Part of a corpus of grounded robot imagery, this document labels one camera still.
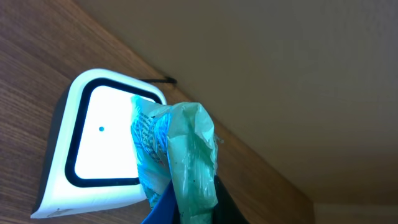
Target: wooden surface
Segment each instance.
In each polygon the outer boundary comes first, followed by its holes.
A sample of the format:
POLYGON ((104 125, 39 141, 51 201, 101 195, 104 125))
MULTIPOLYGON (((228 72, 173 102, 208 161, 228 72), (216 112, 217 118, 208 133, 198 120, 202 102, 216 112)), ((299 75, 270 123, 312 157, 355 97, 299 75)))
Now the wooden surface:
MULTIPOLYGON (((139 223, 147 202, 50 218, 29 218, 54 106, 81 72, 107 68, 161 78, 71 1, 0 2, 0 223, 139 223)), ((169 103, 189 99, 160 84, 169 103)), ((215 121, 224 140, 218 174, 251 223, 313 223, 312 202, 215 121)))

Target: blue plastic bag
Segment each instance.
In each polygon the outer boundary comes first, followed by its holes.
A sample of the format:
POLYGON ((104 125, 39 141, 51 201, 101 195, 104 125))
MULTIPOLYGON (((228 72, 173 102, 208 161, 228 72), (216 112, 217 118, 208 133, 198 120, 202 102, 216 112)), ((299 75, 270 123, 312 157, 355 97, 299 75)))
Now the blue plastic bag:
POLYGON ((172 179, 181 222, 211 223, 217 145, 207 111, 199 103, 159 105, 139 96, 132 105, 138 174, 151 207, 172 179))

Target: plastic bag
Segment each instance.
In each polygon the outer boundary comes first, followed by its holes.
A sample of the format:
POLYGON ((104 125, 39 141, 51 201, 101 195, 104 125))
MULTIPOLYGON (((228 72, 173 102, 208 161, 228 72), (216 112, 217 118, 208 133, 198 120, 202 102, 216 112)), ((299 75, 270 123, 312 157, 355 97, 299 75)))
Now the plastic bag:
POLYGON ((151 208, 172 179, 181 222, 211 223, 217 145, 209 114, 199 103, 131 100, 138 174, 151 208))

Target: white ceiling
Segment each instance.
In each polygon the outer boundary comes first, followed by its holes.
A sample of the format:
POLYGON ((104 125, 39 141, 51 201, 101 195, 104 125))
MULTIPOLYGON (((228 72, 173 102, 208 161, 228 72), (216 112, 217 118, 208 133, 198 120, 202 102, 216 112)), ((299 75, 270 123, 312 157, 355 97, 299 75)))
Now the white ceiling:
POLYGON ((398 201, 397 1, 78 3, 314 201, 398 201))

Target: white device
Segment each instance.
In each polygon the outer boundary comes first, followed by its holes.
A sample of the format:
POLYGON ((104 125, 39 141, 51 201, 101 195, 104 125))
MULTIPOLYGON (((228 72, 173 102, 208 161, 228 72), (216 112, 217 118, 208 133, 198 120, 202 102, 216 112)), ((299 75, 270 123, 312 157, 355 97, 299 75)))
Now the white device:
POLYGON ((79 75, 53 114, 31 218, 131 205, 146 199, 131 136, 131 97, 166 104, 153 85, 105 69, 79 75))

